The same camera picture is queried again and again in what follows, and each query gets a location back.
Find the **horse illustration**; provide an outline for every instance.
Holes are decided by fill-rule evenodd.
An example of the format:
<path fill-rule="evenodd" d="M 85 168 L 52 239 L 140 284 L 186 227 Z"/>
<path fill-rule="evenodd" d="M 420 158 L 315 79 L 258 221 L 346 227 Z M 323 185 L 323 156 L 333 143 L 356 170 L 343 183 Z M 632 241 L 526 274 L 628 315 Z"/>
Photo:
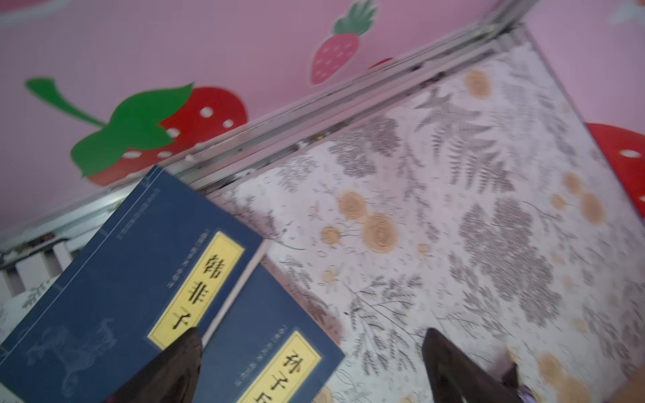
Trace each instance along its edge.
<path fill-rule="evenodd" d="M 34 365 L 46 351 L 51 351 L 65 367 L 61 392 L 63 396 L 71 397 L 80 381 L 77 373 L 94 365 L 96 358 L 117 343 L 108 327 L 108 323 L 112 321 L 112 318 L 103 319 L 96 331 L 83 339 L 73 336 L 64 326 L 45 329 L 41 343 L 34 344 L 25 353 L 27 365 Z"/>

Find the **book cover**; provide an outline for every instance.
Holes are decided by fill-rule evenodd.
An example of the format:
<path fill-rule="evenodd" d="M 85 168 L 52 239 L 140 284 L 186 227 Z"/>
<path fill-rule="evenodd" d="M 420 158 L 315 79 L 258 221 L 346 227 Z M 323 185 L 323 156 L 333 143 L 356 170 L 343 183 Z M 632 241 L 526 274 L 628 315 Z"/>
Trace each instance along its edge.
<path fill-rule="evenodd" d="M 153 168 L 2 343 L 0 382 L 26 403 L 102 401 L 186 329 L 207 338 L 265 246 Z"/>
<path fill-rule="evenodd" d="M 343 357 L 258 266 L 204 349 L 193 403 L 310 403 Z"/>

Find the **pink wall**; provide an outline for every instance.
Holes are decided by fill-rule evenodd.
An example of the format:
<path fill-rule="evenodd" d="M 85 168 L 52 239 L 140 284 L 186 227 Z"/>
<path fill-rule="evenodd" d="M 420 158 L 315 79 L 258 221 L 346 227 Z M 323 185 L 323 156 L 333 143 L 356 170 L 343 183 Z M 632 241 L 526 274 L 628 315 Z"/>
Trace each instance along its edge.
<path fill-rule="evenodd" d="M 41 3 L 38 18 L 23 13 L 12 23 L 0 10 L 0 230 L 101 189 L 70 160 L 72 146 L 96 128 L 28 93 L 27 78 L 55 78 L 68 100 L 102 120 L 138 92 L 190 82 L 220 86 L 243 101 L 252 121 L 470 25 L 495 0 L 377 0 L 376 22 L 358 52 L 316 87 L 308 84 L 313 54 L 351 0 L 13 0 L 10 6 L 27 3 Z"/>
<path fill-rule="evenodd" d="M 640 3 L 645 2 L 542 0 L 528 27 L 586 122 L 645 134 L 645 6 Z"/>

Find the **floral tablecloth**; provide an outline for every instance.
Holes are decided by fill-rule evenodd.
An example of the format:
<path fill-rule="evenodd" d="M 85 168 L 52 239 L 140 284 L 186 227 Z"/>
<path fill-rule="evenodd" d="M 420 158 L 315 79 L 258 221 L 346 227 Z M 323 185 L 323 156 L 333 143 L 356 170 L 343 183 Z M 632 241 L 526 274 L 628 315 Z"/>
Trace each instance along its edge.
<path fill-rule="evenodd" d="M 432 401 L 428 327 L 543 401 L 643 363 L 645 229 L 530 44 L 232 186 L 213 201 L 346 354 L 318 403 Z"/>

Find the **yellow label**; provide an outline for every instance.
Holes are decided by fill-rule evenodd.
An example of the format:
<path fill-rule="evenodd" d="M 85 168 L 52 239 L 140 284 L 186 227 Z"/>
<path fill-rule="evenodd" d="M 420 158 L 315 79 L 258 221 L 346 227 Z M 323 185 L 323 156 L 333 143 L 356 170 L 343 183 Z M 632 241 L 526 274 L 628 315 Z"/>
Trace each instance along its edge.
<path fill-rule="evenodd" d="M 318 352 L 294 331 L 237 403 L 287 403 L 320 360 Z"/>
<path fill-rule="evenodd" d="M 164 349 L 199 323 L 244 248 L 217 232 L 169 303 L 148 338 Z"/>

